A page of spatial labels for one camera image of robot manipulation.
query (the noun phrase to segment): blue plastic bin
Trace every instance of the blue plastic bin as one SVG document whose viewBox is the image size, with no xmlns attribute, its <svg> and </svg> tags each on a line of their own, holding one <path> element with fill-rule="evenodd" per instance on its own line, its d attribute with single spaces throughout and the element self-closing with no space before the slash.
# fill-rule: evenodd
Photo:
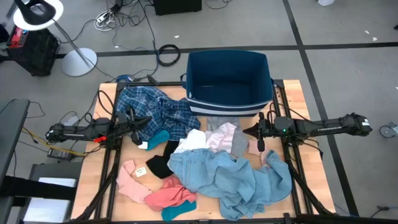
<svg viewBox="0 0 398 224">
<path fill-rule="evenodd" d="M 255 52 L 190 53 L 182 86 L 192 112 L 199 116 L 254 116 L 272 100 L 267 57 Z"/>
</svg>

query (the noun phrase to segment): white sticker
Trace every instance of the white sticker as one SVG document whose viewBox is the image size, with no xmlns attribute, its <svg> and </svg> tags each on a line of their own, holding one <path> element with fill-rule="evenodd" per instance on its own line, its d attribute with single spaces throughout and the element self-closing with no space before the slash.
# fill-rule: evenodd
<svg viewBox="0 0 398 224">
<path fill-rule="evenodd" d="M 145 169 L 145 167 L 141 167 L 140 169 L 136 169 L 136 176 L 140 177 L 142 175 L 147 174 L 147 170 Z"/>
<path fill-rule="evenodd" d="M 142 142 L 141 145 L 138 146 L 139 149 L 147 149 L 148 148 L 148 142 Z"/>
</svg>

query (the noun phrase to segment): wooden tabletop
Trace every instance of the wooden tabletop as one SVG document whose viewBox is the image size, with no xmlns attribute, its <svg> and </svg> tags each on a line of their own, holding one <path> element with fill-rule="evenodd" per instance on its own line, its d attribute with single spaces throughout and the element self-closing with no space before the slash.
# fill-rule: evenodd
<svg viewBox="0 0 398 224">
<path fill-rule="evenodd" d="M 298 80 L 284 80 L 285 91 L 287 94 L 287 99 L 289 101 L 289 106 L 293 110 L 299 112 L 306 118 L 310 118 L 308 115 L 307 105 L 305 104 L 305 99 L 301 84 Z M 180 100 L 186 97 L 186 90 L 180 86 L 162 86 L 159 87 L 163 92 L 165 92 L 171 99 Z M 101 84 L 100 90 L 105 91 L 111 99 L 114 99 L 116 94 L 116 84 L 115 83 L 104 83 Z M 105 101 L 104 106 L 111 109 L 109 102 Z M 269 105 L 264 108 L 263 112 L 266 113 L 269 110 Z M 96 103 L 94 118 L 98 117 L 110 117 L 107 112 L 102 109 L 99 103 Z M 296 114 L 292 113 L 293 118 L 299 118 Z M 206 118 L 198 117 L 201 122 L 201 130 L 206 130 Z M 243 129 L 253 126 L 258 122 L 258 116 L 254 118 L 241 118 L 241 126 Z M 278 155 L 284 159 L 282 145 L 280 138 L 265 138 L 266 145 L 268 149 L 273 149 Z M 86 147 L 86 152 L 94 149 L 98 144 L 93 142 L 88 142 Z M 138 149 L 137 146 L 131 142 L 130 138 L 123 138 L 123 145 L 121 151 L 120 164 L 125 161 L 133 159 L 136 163 L 136 169 L 145 167 L 147 169 L 147 174 L 141 177 L 136 177 L 132 174 L 132 177 L 139 183 L 147 186 L 152 191 L 157 191 L 162 186 L 162 180 L 156 177 L 146 166 L 146 161 L 155 155 L 163 155 L 165 143 L 158 145 L 155 149 L 151 151 L 145 151 L 143 149 Z M 310 146 L 300 146 L 300 154 L 302 158 L 303 168 L 305 176 L 307 179 L 307 184 L 313 193 L 317 196 L 319 201 L 331 212 L 335 211 L 333 201 L 330 194 L 330 189 L 325 175 L 325 170 L 323 169 L 322 160 L 320 158 L 319 152 Z M 81 168 L 80 179 L 78 183 L 77 193 L 75 203 L 73 205 L 72 218 L 79 216 L 87 205 L 91 202 L 94 195 L 97 193 L 101 170 L 104 159 L 104 149 L 96 153 L 92 153 L 84 160 L 83 166 Z M 248 154 L 247 152 L 243 155 L 245 158 L 249 159 L 253 169 L 258 169 L 261 166 L 260 158 L 258 156 Z M 114 154 L 111 154 L 109 161 L 109 169 L 113 164 Z M 303 199 L 303 194 L 301 188 L 297 185 L 298 198 L 300 200 L 300 207 L 302 212 L 305 211 L 305 204 Z M 106 214 L 106 207 L 108 205 L 109 189 L 104 196 L 103 208 L 101 215 L 102 217 Z M 265 213 L 257 213 L 253 218 L 280 218 L 283 217 L 283 213 L 290 213 L 291 217 L 295 216 L 292 196 L 289 195 L 284 200 L 277 202 L 271 206 L 265 207 Z M 175 220 L 206 220 L 206 219 L 223 219 L 220 215 L 220 205 L 217 198 L 209 198 L 204 195 L 198 194 L 197 199 L 197 209 L 194 211 L 184 213 L 179 215 Z M 147 205 L 139 204 L 132 201 L 129 197 L 121 195 L 116 191 L 114 198 L 114 208 L 112 221 L 155 221 L 162 220 L 161 212 L 152 211 Z"/>
</svg>

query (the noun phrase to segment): plaid shirt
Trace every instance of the plaid shirt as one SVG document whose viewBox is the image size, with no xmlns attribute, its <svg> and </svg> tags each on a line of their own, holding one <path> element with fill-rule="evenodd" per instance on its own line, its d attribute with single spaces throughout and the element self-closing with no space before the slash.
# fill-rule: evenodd
<svg viewBox="0 0 398 224">
<path fill-rule="evenodd" d="M 170 134 L 170 140 L 185 138 L 191 129 L 199 129 L 200 122 L 189 108 L 187 99 L 170 99 L 155 87 L 126 87 L 120 94 L 117 111 L 125 113 L 126 105 L 131 105 L 136 116 L 151 116 L 149 123 L 139 131 L 143 141 L 149 140 L 161 130 Z"/>
</svg>

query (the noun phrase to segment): yellow cable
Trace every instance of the yellow cable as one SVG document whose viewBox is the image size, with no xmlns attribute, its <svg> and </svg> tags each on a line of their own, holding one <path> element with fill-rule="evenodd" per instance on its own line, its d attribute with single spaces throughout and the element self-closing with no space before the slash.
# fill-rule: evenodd
<svg viewBox="0 0 398 224">
<path fill-rule="evenodd" d="M 38 141 L 41 142 L 43 145 L 45 145 L 45 146 L 47 146 L 47 147 L 49 147 L 49 148 L 51 148 L 51 149 L 58 150 L 58 151 L 63 151 L 63 152 L 69 152 L 69 153 L 72 153 L 72 154 L 74 154 L 74 155 L 76 155 L 76 156 L 85 156 L 84 153 L 75 152 L 75 151 L 72 151 L 72 150 L 69 150 L 69 149 L 64 149 L 64 148 L 61 148 L 61 147 L 49 145 L 49 144 L 47 144 L 47 142 L 45 142 L 41 137 L 39 137 L 38 135 L 34 134 L 32 131 L 29 131 L 29 130 L 26 129 L 26 128 L 23 128 L 23 130 L 26 131 L 26 132 L 22 131 L 23 133 L 25 133 L 25 134 L 31 134 L 34 138 L 36 138 L 36 140 L 38 140 Z"/>
</svg>

